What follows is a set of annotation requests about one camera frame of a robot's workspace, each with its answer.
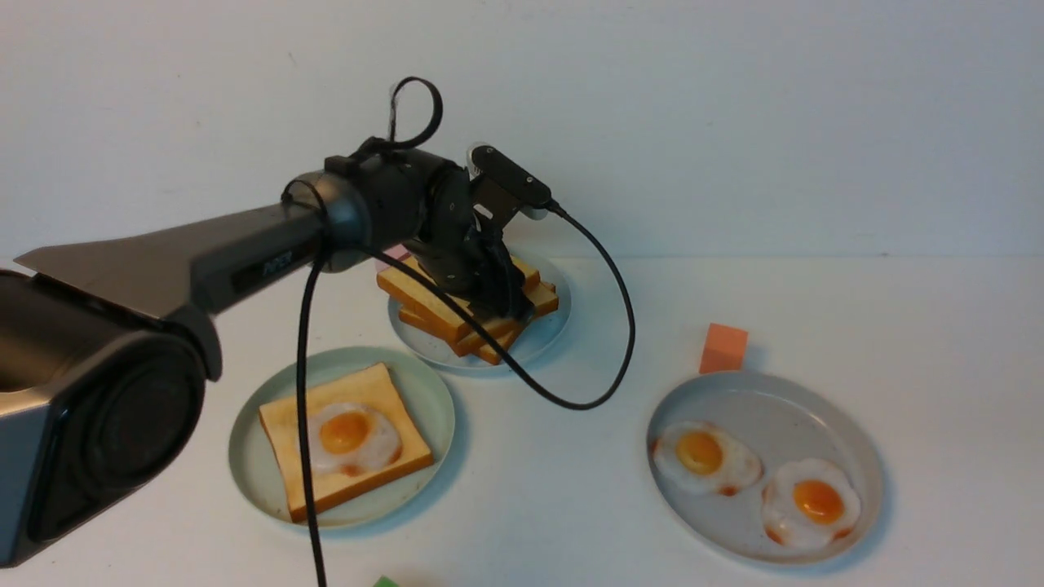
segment toast slice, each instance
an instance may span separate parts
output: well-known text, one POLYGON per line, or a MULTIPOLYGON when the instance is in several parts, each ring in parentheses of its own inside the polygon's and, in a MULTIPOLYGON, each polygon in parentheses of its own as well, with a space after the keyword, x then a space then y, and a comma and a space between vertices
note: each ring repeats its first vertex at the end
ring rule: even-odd
MULTIPOLYGON (((340 471, 313 473, 312 489, 317 513, 335 508, 349 499, 434 464, 435 459, 431 448, 424 442, 409 413, 406 412, 406 405, 402 402, 402 397, 392 381, 388 368, 383 362, 316 385, 307 393, 309 415, 332 403, 361 403, 383 414, 395 426, 402 441, 402 450, 398 459, 383 469, 354 476, 340 471)), ((283 476, 290 520, 300 522, 305 519, 305 493, 298 441, 296 399, 290 396, 266 403, 259 408, 259 416, 261 427, 268 436, 279 471, 283 476)), ((316 450, 322 449, 315 446, 309 448, 313 456, 316 450)))
MULTIPOLYGON (((512 259, 515 261, 515 266, 525 276, 523 291, 529 295, 540 285, 540 272, 516 257, 512 257, 512 259)), ((423 275, 424 272, 421 269, 416 258, 410 257, 403 262, 410 268, 421 272, 423 275)), ((471 333, 471 327, 460 320, 460 316, 433 294, 425 289, 424 286, 399 269, 389 267, 377 274, 377 285, 400 304, 423 318, 432 328, 436 329, 438 334, 435 334, 435 336, 438 338, 448 343, 458 343, 471 333)), ((453 298, 453 301, 461 307, 468 307, 468 303, 464 300, 453 298)), ((488 321, 483 326, 494 336, 502 336, 511 331, 511 322, 501 324, 497 323, 496 320, 492 320, 488 321)), ((474 348, 477 349, 480 346, 482 346, 481 338, 479 338, 477 345, 474 345, 474 348)))
MULTIPOLYGON (((428 334, 431 334, 436 338, 438 337, 438 334, 436 333, 434 328, 431 328, 423 318, 421 318, 417 313, 413 313, 412 310, 410 310, 405 306, 399 308, 399 320, 401 320, 403 324, 408 324, 422 332, 427 332, 428 334)), ((515 341, 518 341, 519 335, 521 334, 522 334, 522 328, 516 328, 511 332, 508 332, 507 334, 498 337, 497 344, 503 347, 504 350, 508 350, 515 344, 515 341)), ((452 343, 447 343, 447 344, 450 345, 450 348, 453 348, 452 343)), ((471 354, 474 354, 475 356, 477 356, 478 358, 484 360, 490 365, 500 365, 500 361, 502 360, 500 358, 500 355, 498 355, 497 352, 493 350, 493 347, 484 344, 484 342, 481 347, 475 349, 475 351, 471 354)))
MULTIPOLYGON (((533 305, 533 318, 532 318, 533 320, 543 318, 559 309, 559 297, 554 292, 553 287, 554 287, 553 284, 541 283, 540 285, 537 286, 536 289, 527 294, 529 301, 532 302, 533 305)), ((403 306, 399 310, 399 319, 402 320, 404 323, 409 324, 414 328, 419 328, 420 330, 423 330, 424 332, 427 332, 428 334, 431 334, 436 338, 442 338, 441 334, 443 332, 437 327, 433 326, 429 321, 427 321, 421 312, 418 312, 406 306, 403 306)), ((525 329, 524 325, 521 325, 517 321, 509 319, 488 320, 482 324, 482 326, 493 337, 497 338, 497 342, 500 343, 501 347, 504 346, 501 339, 502 337, 508 336, 514 333, 515 338, 518 338, 518 336, 525 329)), ((450 349, 453 350, 453 353, 456 354, 457 356, 479 354, 481 352, 487 356, 497 357, 498 359, 500 358, 500 356, 497 355, 497 353, 493 350, 493 348, 487 345, 485 341, 483 341, 482 337, 479 336, 478 333, 474 331, 455 343, 447 341, 447 344, 450 346, 450 349)))

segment white plate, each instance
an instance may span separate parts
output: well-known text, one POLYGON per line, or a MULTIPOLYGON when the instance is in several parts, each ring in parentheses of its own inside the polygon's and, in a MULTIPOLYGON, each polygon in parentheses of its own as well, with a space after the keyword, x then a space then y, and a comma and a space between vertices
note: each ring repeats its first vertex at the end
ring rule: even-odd
POLYGON ((674 389, 657 407, 647 446, 667 425, 706 420, 746 444, 765 467, 761 480, 732 497, 692 496, 649 470, 667 504, 705 543, 767 565, 810 565, 838 557, 862 541, 877 522, 884 500, 884 474, 870 438, 851 418, 809 390, 779 377, 748 371, 713 373, 674 389), (861 514, 853 532, 826 548, 796 551, 773 542, 761 522, 761 489, 780 465, 826 459, 848 474, 861 514))
MULTIPOLYGON (((456 419, 453 397, 446 383, 430 367, 416 357, 374 347, 334 349, 308 358, 308 386, 312 388, 384 362, 402 396, 418 430, 431 448, 435 464, 364 493, 318 515, 323 530, 351 527, 380 519, 409 502, 424 490, 442 466, 456 419)), ((246 501, 278 521, 290 521, 286 490, 276 463, 258 408, 272 400, 294 395, 296 365, 289 365, 261 385, 251 396, 232 426, 229 437, 229 468, 246 501)))
MULTIPOLYGON (((565 331, 566 325, 569 323, 569 314, 572 312, 572 294, 569 290, 569 281, 566 276, 547 259, 524 252, 513 251, 512 254, 536 267, 540 272, 542 281, 553 283, 555 294, 559 296, 559 309, 526 327, 508 350, 512 357, 525 367, 527 362, 535 360, 550 348, 565 331)), ((445 341, 422 332, 399 320, 401 307, 402 304, 390 297, 388 298, 388 320, 392 321, 392 328, 403 344, 429 363, 464 375, 494 374, 511 370, 503 362, 490 365, 474 355, 456 356, 445 341)))

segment black cable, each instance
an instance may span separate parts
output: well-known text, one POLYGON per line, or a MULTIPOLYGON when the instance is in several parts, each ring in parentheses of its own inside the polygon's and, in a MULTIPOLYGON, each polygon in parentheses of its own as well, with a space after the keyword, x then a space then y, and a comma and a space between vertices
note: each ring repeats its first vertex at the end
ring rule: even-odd
POLYGON ((308 536, 312 543, 318 587, 326 587, 326 565, 323 563, 323 544, 319 542, 319 522, 316 518, 315 494, 312 489, 312 459, 308 447, 308 395, 305 392, 308 375, 308 322, 312 313, 312 296, 315 294, 315 283, 319 279, 323 265, 329 259, 330 248, 324 242, 312 263, 311 272, 308 273, 305 294, 301 300, 301 319, 298 323, 298 439, 301 443, 301 478, 305 486, 305 513, 308 518, 308 536))
POLYGON ((357 251, 361 251, 362 253, 365 253, 366 255, 370 255, 371 257, 374 257, 376 259, 380 259, 384 263, 387 263, 388 265, 392 265, 393 267, 401 271, 402 273, 406 274, 414 281, 423 285, 428 291, 430 291, 433 296, 438 298, 438 300, 442 303, 449 306, 449 308, 453 310, 453 313, 460 316, 460 320, 462 320, 476 333, 478 333, 478 335, 482 338, 482 341, 484 341, 485 344, 490 345, 490 347, 498 355, 500 355, 500 357, 504 360, 504 362, 507 363, 508 367, 511 367, 512 371, 514 371, 519 377, 521 377, 522 380, 525 381, 527 385, 532 388, 535 392, 540 394, 541 397, 543 397, 544 399, 550 401, 555 405, 565 407, 566 409, 583 412, 587 409, 593 409, 609 401, 609 398, 613 397, 613 394, 616 393, 616 390, 620 386, 620 383, 623 381, 623 376, 627 372, 627 367, 631 365, 631 356, 634 354, 635 350, 635 310, 631 305, 631 296, 627 294, 627 286, 623 283, 623 277, 620 275, 619 269, 616 267, 616 263, 613 262, 612 256, 610 256, 609 252, 606 251, 606 249, 601 245, 600 242, 598 242, 598 239, 595 238, 594 235, 591 234, 586 228, 584 228, 584 226, 580 225, 575 218, 573 218, 565 210, 563 210, 562 207, 557 205, 557 203, 552 203, 552 205, 548 209, 551 210, 551 212, 554 212, 555 214, 561 216, 564 220, 566 220, 570 225, 572 225, 584 236, 586 236, 587 239, 590 240, 592 244, 594 244, 595 249, 598 250, 598 253, 601 254, 602 258, 606 260, 606 263, 609 265, 610 271, 613 272, 613 277, 616 278, 616 284, 620 288, 620 296, 623 297, 623 305, 627 312, 627 328, 630 330, 630 334, 627 335, 627 349, 626 351, 624 351, 623 361, 620 363, 620 370, 617 372, 616 378, 613 380, 612 385, 609 386, 609 390, 607 390, 606 393, 603 393, 597 399, 587 403, 576 403, 569 400, 565 400, 552 394, 551 392, 547 391, 547 389, 538 383, 537 380, 533 379, 532 376, 529 375, 529 373, 527 373, 526 370, 523 369, 522 366, 519 365, 518 361, 516 361, 515 358, 513 358, 512 355, 508 354, 508 352, 504 350, 504 348, 501 347, 499 343, 497 343, 497 339, 494 338, 485 330, 485 328, 483 328, 482 325, 479 324, 478 321, 475 320, 471 315, 471 313, 468 312, 468 310, 461 308, 456 302, 453 301, 452 298, 449 297, 449 295, 440 289, 434 283, 426 279, 420 273, 413 271, 409 265, 403 263, 402 261, 396 259, 395 257, 392 257, 390 255, 385 254, 383 251, 379 251, 373 246, 370 246, 369 244, 352 243, 349 244, 348 246, 354 248, 357 251))
POLYGON ((427 79, 409 76, 396 85, 395 90, 392 91, 392 115, 388 118, 388 138, 386 140, 380 140, 373 143, 374 150, 405 150, 410 148, 417 148, 422 144, 428 142, 428 139, 435 136, 435 132, 438 131, 438 125, 443 122, 443 95, 438 92, 438 88, 427 79), (408 141, 396 141, 396 124, 398 117, 399 108, 399 92, 403 88, 408 86, 412 81, 420 81, 428 89, 431 93, 431 119, 428 121, 428 125, 421 131, 421 133, 409 139, 408 141))

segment white table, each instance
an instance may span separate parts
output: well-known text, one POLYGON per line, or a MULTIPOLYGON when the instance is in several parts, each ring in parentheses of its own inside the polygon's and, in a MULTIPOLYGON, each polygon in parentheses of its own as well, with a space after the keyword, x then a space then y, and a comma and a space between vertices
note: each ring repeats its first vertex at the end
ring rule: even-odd
MULTIPOLYGON (((600 393, 625 325, 609 272, 560 260, 574 322, 538 378, 600 393)), ((1044 259, 668 259, 621 263, 638 346, 608 404, 574 414, 512 376, 448 376, 459 446, 376 530, 325 541, 331 585, 1040 585, 1044 581, 1044 259), (829 568, 777 572, 702 546, 648 474, 659 400, 695 374, 709 322, 751 332, 748 367, 804 383, 875 439, 891 478, 880 534, 829 568)), ((304 274, 218 319, 226 374, 158 479, 0 584, 313 584, 304 534, 229 474, 243 400, 292 361, 304 274)), ((319 281, 311 350, 401 347, 367 264, 319 281)))

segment light green plate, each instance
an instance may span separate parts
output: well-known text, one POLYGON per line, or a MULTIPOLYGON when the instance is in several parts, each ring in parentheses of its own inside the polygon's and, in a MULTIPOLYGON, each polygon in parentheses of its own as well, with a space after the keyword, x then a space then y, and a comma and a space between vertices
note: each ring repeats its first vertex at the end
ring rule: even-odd
MULTIPOLYGON (((323 530, 364 524, 405 506, 435 475, 453 442, 456 425, 453 398, 442 378, 412 355, 373 347, 318 353, 308 358, 308 386, 332 381, 376 362, 388 366, 392 380, 421 436, 431 447, 435 464, 323 512, 318 516, 323 530)), ((295 370, 295 365, 289 365, 246 400, 229 438, 229 468, 247 502, 270 518, 296 526, 304 524, 290 521, 283 478, 258 417, 261 405, 294 394, 295 370)))

